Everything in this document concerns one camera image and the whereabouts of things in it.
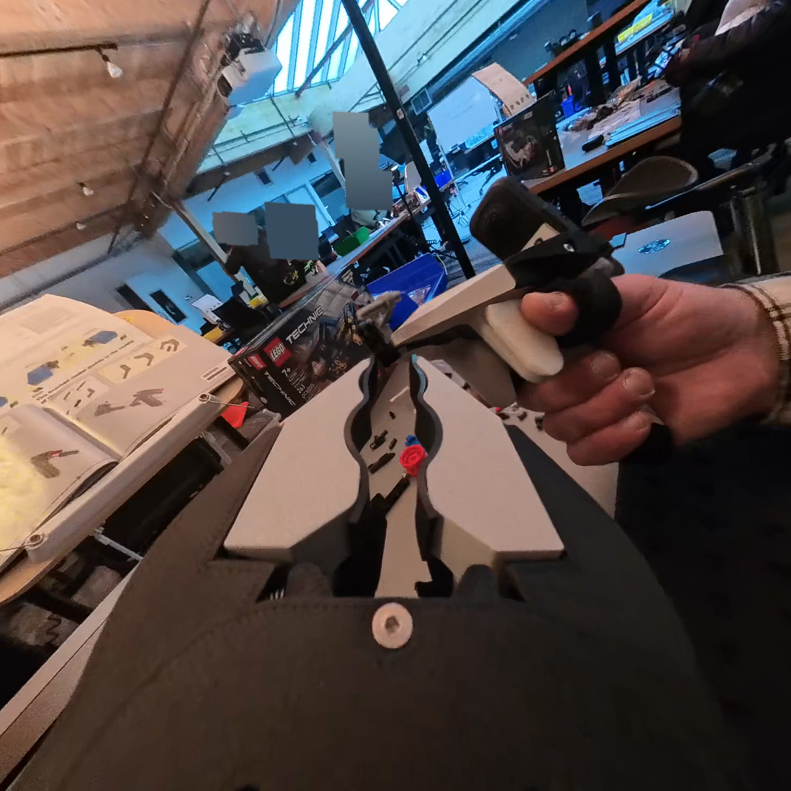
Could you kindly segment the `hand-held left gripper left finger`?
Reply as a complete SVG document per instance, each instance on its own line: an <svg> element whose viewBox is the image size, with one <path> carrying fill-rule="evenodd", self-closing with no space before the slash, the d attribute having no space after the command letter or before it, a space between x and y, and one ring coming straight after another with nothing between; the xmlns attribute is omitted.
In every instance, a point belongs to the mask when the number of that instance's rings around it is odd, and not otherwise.
<svg viewBox="0 0 791 791"><path fill-rule="evenodd" d="M223 548L317 566L336 594L377 590L377 510L361 451L372 437L377 362L367 358L282 422Z"/></svg>

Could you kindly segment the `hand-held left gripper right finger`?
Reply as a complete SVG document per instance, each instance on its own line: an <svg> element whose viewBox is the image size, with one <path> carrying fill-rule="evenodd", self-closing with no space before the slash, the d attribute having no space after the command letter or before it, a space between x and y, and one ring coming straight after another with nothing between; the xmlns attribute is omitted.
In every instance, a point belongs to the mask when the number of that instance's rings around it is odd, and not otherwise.
<svg viewBox="0 0 791 791"><path fill-rule="evenodd" d="M419 594L450 594L473 567L496 579L509 564L553 562L564 543L506 426L430 361L410 359L417 467L414 526L430 580Z"/></svg>

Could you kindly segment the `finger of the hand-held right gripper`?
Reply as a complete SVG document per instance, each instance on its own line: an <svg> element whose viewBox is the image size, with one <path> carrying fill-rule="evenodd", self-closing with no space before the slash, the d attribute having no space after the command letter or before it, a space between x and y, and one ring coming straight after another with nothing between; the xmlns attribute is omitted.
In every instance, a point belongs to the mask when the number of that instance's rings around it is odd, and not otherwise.
<svg viewBox="0 0 791 791"><path fill-rule="evenodd" d="M401 347L440 335L466 323L470 311L516 288L516 279L500 263L419 306L392 332L391 343Z"/></svg>
<svg viewBox="0 0 791 791"><path fill-rule="evenodd" d="M509 366L479 339L429 343L425 357L446 363L491 407L509 407L517 400Z"/></svg>

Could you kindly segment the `grey beam brick assembly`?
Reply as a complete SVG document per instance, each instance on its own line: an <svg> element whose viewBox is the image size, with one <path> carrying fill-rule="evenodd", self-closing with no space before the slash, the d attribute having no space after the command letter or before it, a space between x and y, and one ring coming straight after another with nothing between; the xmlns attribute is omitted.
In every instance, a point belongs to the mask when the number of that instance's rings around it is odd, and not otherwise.
<svg viewBox="0 0 791 791"><path fill-rule="evenodd" d="M356 313L361 341L384 369L397 362L400 356L391 341L390 320L401 297L399 291L385 292Z"/></svg>

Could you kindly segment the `grey desk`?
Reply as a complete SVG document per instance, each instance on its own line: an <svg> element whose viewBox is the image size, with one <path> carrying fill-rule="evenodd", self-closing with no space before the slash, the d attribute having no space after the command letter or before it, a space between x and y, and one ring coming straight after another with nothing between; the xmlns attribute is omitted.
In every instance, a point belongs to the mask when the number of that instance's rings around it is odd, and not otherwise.
<svg viewBox="0 0 791 791"><path fill-rule="evenodd" d="M572 463L564 447L549 438L537 427L536 414L528 412L519 421L509 419L506 425L515 426L533 440L539 448L579 484L610 516L615 514L618 466L611 463L598 467L580 467ZM388 513L387 538L377 595L413 597L414 583L428 579L428 568L420 560L414 535L416 485L392 506ZM153 619L164 620L166 627L183 622L184 608L194 598L186 592L187 565L176 548L176 559L167 564L164 580L153 587L153 562L130 574L94 612L66 639L63 647L36 672L21 690L2 708L2 789L12 787L12 776L24 766L36 743L45 735L74 694L91 653L102 632L114 620L114 610L131 598L131 593L143 592L150 599L145 604L143 625L132 628L132 655L146 657L153 649L144 647L143 629L153 625Z"/></svg>

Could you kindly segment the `grey chair seat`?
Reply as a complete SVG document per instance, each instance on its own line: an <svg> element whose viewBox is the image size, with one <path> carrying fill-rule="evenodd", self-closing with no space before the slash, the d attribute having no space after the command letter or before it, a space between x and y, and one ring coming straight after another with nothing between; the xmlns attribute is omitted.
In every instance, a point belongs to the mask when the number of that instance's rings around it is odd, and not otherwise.
<svg viewBox="0 0 791 791"><path fill-rule="evenodd" d="M646 209L692 188L697 169L677 157L656 155L639 161L585 215L582 227Z"/></svg>

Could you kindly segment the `black toy car box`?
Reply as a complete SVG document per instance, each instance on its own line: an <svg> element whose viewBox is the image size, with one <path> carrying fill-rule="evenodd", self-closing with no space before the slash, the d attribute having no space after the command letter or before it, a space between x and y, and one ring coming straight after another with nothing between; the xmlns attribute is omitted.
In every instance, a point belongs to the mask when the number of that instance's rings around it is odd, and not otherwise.
<svg viewBox="0 0 791 791"><path fill-rule="evenodd" d="M506 174L534 181L565 168L556 126L555 92L537 99L494 127L494 136Z"/></svg>

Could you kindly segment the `black toy truck box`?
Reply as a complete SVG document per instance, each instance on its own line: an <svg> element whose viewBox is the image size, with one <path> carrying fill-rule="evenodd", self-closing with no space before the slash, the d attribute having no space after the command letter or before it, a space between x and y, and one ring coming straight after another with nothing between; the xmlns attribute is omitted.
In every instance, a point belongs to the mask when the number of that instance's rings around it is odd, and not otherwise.
<svg viewBox="0 0 791 791"><path fill-rule="evenodd" d="M304 296L229 360L268 410L288 417L370 356L357 312L367 290L341 279Z"/></svg>

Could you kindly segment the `wooden table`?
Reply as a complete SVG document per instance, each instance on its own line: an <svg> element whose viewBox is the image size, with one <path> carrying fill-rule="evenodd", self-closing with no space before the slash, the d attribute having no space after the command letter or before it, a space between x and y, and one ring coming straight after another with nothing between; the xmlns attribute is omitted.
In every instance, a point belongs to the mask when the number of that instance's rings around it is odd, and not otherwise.
<svg viewBox="0 0 791 791"><path fill-rule="evenodd" d="M680 99L677 90L662 89L657 95L629 101L595 124L591 130L571 131L569 121L582 114L556 120L565 168L547 178L521 181L529 191L553 199L560 194L612 175L632 154L670 138L680 130Z"/></svg>

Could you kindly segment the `white board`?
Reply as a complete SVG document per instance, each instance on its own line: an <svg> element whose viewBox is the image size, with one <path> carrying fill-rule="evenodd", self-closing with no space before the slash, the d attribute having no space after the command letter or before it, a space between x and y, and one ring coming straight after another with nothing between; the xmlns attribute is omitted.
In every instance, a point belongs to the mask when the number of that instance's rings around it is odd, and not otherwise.
<svg viewBox="0 0 791 791"><path fill-rule="evenodd" d="M490 140L501 122L500 103L489 89L469 77L428 110L428 117L445 159Z"/></svg>

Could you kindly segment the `cardboard sheet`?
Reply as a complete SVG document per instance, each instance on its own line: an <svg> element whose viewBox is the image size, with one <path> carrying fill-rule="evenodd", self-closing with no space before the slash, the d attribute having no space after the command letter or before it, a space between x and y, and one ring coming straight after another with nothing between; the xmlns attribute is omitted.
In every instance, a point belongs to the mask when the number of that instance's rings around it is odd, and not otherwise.
<svg viewBox="0 0 791 791"><path fill-rule="evenodd" d="M505 118L511 118L536 103L536 98L522 81L498 63L475 71L472 77L497 98Z"/></svg>

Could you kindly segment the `black perforated mat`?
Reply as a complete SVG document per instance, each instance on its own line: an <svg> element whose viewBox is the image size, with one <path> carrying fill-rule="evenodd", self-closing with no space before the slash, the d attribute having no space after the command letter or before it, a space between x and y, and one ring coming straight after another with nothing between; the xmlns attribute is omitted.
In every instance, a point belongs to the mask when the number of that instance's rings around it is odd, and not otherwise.
<svg viewBox="0 0 791 791"><path fill-rule="evenodd" d="M789 428L622 463L615 519L675 604L750 788L789 789Z"/></svg>

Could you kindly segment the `open instruction booklet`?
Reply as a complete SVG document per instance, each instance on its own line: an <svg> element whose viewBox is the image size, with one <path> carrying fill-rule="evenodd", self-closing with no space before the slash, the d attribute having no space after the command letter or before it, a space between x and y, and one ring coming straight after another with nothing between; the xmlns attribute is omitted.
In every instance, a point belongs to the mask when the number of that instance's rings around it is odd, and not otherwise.
<svg viewBox="0 0 791 791"><path fill-rule="evenodd" d="M232 381L188 328L45 294L2 314L2 566L176 416Z"/></svg>

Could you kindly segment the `white ceiling heater unit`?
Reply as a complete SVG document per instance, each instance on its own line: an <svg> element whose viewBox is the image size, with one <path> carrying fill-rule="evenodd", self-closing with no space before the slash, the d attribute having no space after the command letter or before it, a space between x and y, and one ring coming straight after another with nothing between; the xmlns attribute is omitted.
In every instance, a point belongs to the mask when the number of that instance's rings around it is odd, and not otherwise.
<svg viewBox="0 0 791 791"><path fill-rule="evenodd" d="M230 107L258 101L282 70L276 54L251 33L233 33L227 39L218 89Z"/></svg>

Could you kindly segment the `black steel post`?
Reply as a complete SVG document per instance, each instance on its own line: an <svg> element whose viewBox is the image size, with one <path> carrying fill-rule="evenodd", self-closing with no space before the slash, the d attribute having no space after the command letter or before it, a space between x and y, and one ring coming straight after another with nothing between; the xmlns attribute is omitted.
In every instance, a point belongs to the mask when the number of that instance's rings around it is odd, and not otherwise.
<svg viewBox="0 0 791 791"><path fill-rule="evenodd" d="M445 198L434 179L426 157L422 153L417 135L407 117L407 111L404 109L396 87L391 80L388 68L375 43L373 34L371 34L368 24L365 21L361 8L356 1L342 1L342 5L345 8L348 21L358 37L358 42L365 53L385 103L393 115L393 120L403 137L403 141L412 157L412 161L416 165L421 179L426 186L430 197L430 204L433 208L434 224L440 232L441 239L449 245L452 254L459 263L460 270L464 277L466 279L473 278L475 277L475 270L470 262L467 250L460 240L459 232L445 204Z"/></svg>

